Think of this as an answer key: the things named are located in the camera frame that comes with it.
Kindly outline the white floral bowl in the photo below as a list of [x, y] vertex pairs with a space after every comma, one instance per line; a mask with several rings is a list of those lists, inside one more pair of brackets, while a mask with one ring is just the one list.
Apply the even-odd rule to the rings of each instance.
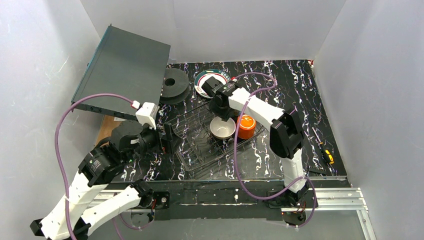
[[230, 138], [235, 133], [236, 123], [231, 118], [224, 121], [217, 116], [211, 120], [209, 129], [215, 138], [224, 140]]

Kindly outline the orange mug black handle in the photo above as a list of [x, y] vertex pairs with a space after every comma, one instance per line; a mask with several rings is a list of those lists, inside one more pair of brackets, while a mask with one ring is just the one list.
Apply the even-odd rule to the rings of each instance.
[[244, 114], [243, 116], [239, 116], [237, 121], [240, 122], [237, 137], [243, 140], [252, 138], [256, 130], [256, 120], [251, 116]]

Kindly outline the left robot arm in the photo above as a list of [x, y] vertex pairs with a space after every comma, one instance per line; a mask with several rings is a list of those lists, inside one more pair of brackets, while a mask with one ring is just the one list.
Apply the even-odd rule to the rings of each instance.
[[65, 195], [46, 217], [30, 224], [31, 231], [48, 240], [86, 240], [99, 226], [136, 207], [148, 209], [152, 221], [156, 209], [168, 208], [170, 194], [155, 192], [142, 179], [95, 206], [92, 201], [136, 157], [174, 154], [181, 142], [169, 123], [158, 130], [146, 123], [123, 121], [86, 155]]

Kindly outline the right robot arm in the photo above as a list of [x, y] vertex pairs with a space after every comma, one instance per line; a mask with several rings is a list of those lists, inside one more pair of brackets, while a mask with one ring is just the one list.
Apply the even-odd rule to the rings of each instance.
[[211, 97], [208, 107], [217, 117], [228, 120], [235, 117], [236, 112], [239, 112], [240, 118], [247, 115], [262, 125], [269, 132], [270, 150], [281, 161], [284, 188], [269, 196], [258, 196], [250, 192], [242, 180], [238, 166], [237, 149], [241, 120], [237, 120], [233, 161], [237, 180], [244, 192], [263, 202], [277, 202], [282, 199], [286, 204], [296, 205], [311, 189], [311, 213], [313, 214], [318, 204], [317, 194], [315, 186], [304, 172], [302, 150], [305, 133], [297, 110], [294, 108], [284, 110], [261, 100], [256, 94], [266, 91], [266, 88], [248, 92], [236, 79], [223, 84], [216, 78], [210, 77], [201, 88]]

